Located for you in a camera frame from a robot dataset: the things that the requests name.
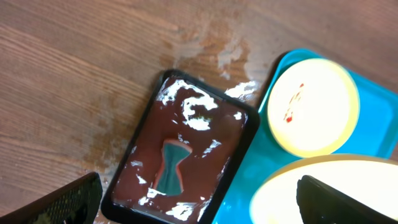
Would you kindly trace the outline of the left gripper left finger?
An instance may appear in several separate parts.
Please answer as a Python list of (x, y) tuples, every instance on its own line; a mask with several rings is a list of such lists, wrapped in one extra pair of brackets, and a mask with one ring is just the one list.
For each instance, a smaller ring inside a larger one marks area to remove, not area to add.
[(93, 223), (103, 188), (98, 173), (83, 177), (1, 217), (1, 223)]

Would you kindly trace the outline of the green and red sponge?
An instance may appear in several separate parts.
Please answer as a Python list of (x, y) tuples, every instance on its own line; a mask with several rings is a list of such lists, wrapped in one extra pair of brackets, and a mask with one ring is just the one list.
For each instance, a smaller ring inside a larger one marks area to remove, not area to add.
[(193, 149), (187, 144), (174, 139), (166, 139), (163, 143), (159, 170), (153, 188), (163, 195), (174, 197), (182, 194), (183, 180), (179, 165)]

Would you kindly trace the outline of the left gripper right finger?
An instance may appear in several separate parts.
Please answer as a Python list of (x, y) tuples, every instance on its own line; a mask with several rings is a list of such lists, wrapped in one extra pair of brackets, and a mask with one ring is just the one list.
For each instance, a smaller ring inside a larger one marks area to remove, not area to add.
[(310, 175), (298, 180), (296, 202), (304, 224), (397, 224)]

